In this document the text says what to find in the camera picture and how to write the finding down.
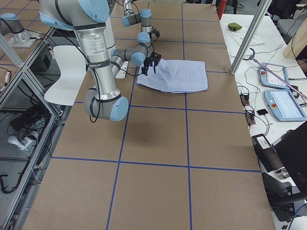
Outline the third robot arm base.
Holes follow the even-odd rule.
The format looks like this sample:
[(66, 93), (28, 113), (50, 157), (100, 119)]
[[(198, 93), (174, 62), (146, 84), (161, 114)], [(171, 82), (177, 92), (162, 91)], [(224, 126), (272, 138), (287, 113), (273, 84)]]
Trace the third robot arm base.
[(14, 48), (30, 48), (36, 40), (40, 39), (39, 33), (25, 30), (14, 13), (0, 15), (0, 34), (2, 36), (12, 34), (12, 38), (8, 43)]

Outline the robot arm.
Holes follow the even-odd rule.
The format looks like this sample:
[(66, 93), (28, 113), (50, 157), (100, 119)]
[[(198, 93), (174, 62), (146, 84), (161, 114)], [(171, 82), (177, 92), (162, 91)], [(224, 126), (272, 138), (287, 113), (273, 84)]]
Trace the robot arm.
[(154, 28), (152, 26), (152, 12), (150, 9), (138, 10), (134, 0), (122, 0), (124, 16), (122, 22), (125, 27), (135, 24), (141, 24), (141, 32), (152, 34)]
[(91, 122), (97, 119), (121, 121), (125, 118), (129, 101), (121, 95), (116, 87), (115, 77), (124, 62), (132, 62), (141, 67), (141, 73), (147, 75), (149, 67), (155, 68), (161, 55), (154, 50), (151, 35), (159, 37), (159, 31), (152, 27), (150, 9), (142, 9), (133, 13), (132, 1), (124, 0), (125, 10), (122, 21), (125, 27), (141, 24), (141, 32), (137, 36), (134, 48), (114, 49), (108, 51), (105, 30), (110, 16), (109, 4), (106, 0), (41, 0), (41, 22), (66, 31), (73, 31), (91, 70), (94, 86), (85, 96), (84, 107)]

